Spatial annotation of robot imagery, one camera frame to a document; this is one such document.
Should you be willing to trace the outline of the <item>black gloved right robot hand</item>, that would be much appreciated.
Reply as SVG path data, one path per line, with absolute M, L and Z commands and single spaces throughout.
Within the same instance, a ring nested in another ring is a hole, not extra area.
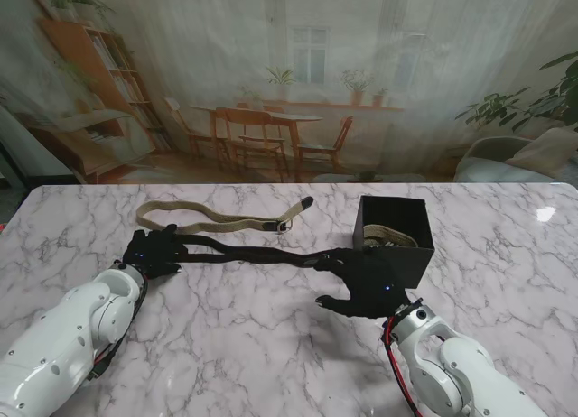
M 316 298 L 320 307 L 346 317 L 379 319 L 390 317 L 410 304 L 406 289 L 387 263 L 363 252 L 338 248 L 320 256 L 312 268 L 331 272 L 343 281 L 350 296 Z

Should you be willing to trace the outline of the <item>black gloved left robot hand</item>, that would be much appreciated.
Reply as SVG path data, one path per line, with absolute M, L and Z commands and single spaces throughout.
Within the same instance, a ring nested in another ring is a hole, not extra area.
M 176 230 L 175 224 L 162 230 L 136 230 L 122 262 L 133 266 L 149 280 L 178 273 L 181 266 L 177 257 L 186 249 L 174 241 Z

